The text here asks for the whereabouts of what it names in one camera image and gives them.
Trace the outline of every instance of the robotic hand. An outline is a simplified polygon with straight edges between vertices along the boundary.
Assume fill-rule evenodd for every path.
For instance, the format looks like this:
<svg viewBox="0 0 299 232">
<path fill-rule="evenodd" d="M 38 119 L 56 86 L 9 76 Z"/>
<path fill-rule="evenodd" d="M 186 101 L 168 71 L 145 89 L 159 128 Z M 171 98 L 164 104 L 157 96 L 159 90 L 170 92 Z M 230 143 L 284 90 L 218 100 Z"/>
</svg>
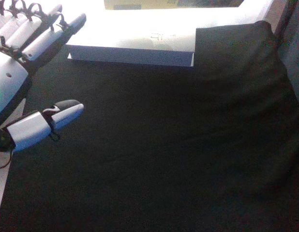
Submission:
<svg viewBox="0 0 299 232">
<path fill-rule="evenodd" d="M 5 9 L 0 0 L 0 125 L 25 98 L 37 70 L 84 26 L 85 14 L 66 22 L 61 11 L 60 4 L 45 12 L 40 4 L 27 7 L 23 0 L 12 0 Z M 83 108 L 75 100 L 61 101 L 11 122 L 0 129 L 0 151 L 38 143 L 76 119 Z"/>
</svg>

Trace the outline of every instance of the black tablecloth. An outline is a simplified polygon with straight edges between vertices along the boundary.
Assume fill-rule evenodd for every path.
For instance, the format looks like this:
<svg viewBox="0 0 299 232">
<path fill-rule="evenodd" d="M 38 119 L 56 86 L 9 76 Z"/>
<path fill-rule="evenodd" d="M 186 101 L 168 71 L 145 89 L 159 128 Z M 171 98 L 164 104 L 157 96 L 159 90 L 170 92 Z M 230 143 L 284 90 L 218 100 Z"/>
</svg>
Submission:
<svg viewBox="0 0 299 232">
<path fill-rule="evenodd" d="M 66 60 L 25 111 L 84 114 L 14 155 L 2 231 L 299 228 L 299 103 L 270 25 L 198 29 L 193 68 Z"/>
</svg>

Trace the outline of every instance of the black cloth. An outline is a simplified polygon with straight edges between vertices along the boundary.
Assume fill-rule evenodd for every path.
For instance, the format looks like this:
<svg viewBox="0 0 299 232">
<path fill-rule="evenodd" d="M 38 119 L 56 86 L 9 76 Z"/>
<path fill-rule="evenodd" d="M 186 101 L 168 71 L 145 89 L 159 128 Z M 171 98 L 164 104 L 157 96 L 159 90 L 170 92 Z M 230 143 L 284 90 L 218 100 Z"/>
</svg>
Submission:
<svg viewBox="0 0 299 232">
<path fill-rule="evenodd" d="M 26 112 L 76 99 L 84 114 L 60 142 L 14 155 L 0 230 L 299 226 L 299 103 L 276 44 L 261 21 L 197 29 L 193 68 L 63 50 L 36 74 Z"/>
</svg>

